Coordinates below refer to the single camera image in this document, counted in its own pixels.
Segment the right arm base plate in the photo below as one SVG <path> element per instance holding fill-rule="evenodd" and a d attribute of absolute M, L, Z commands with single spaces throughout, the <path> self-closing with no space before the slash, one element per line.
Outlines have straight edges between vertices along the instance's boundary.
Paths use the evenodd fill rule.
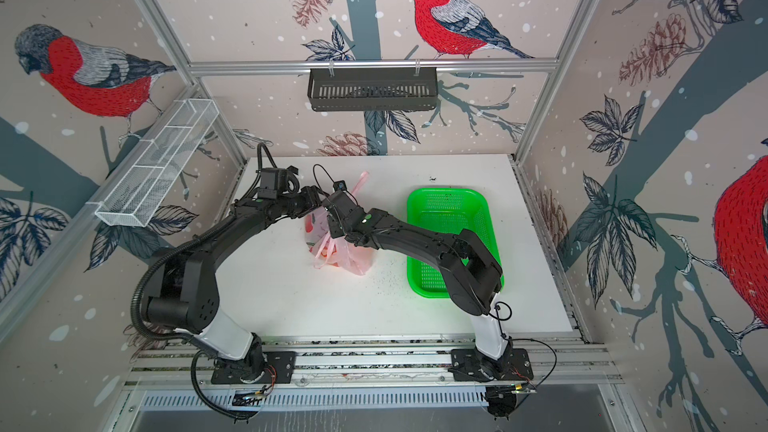
<path fill-rule="evenodd" d="M 499 359 L 477 349 L 453 349 L 448 371 L 457 382 L 530 382 L 534 378 L 528 352 L 522 348 L 508 348 Z"/>

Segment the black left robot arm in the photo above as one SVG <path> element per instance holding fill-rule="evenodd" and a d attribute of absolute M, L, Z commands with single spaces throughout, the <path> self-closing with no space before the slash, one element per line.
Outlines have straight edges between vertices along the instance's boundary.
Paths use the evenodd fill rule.
<path fill-rule="evenodd" d="M 198 378 L 200 359 L 212 360 L 214 370 L 228 379 L 258 385 L 251 396 L 254 402 L 271 394 L 291 365 L 270 363 L 262 339 L 221 309 L 217 269 L 250 238 L 281 220 L 302 218 L 317 209 L 322 194 L 316 186 L 249 190 L 217 225 L 176 248 L 156 252 L 131 298 L 131 321 L 141 336 L 196 347 L 190 364 L 195 394 L 206 407 L 235 422 L 254 415 L 227 409 L 205 395 Z"/>

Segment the pink plastic bag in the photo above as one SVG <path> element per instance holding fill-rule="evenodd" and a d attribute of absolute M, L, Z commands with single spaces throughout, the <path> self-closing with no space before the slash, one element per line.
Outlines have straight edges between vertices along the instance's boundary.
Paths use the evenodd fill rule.
<path fill-rule="evenodd" d="M 355 246 L 343 237 L 331 237 L 328 212 L 322 207 L 304 218 L 304 238 L 316 269 L 332 266 L 364 276 L 372 266 L 373 249 Z"/>

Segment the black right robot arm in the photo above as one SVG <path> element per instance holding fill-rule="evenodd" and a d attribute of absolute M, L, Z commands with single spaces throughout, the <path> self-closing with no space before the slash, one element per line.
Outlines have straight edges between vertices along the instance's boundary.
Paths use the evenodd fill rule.
<path fill-rule="evenodd" d="M 495 310 L 502 267 L 476 233 L 464 229 L 450 234 L 417 227 L 384 210 L 366 210 L 342 191 L 331 194 L 322 206 L 333 238 L 397 252 L 436 269 L 451 301 L 471 317 L 480 358 L 496 368 L 511 362 L 513 345 L 501 330 Z"/>

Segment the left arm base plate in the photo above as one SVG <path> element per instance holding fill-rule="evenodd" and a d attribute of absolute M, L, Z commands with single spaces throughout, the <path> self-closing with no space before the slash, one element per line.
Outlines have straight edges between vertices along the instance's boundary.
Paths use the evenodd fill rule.
<path fill-rule="evenodd" d="M 289 384 L 297 354 L 291 351 L 253 352 L 238 361 L 216 359 L 214 385 Z"/>

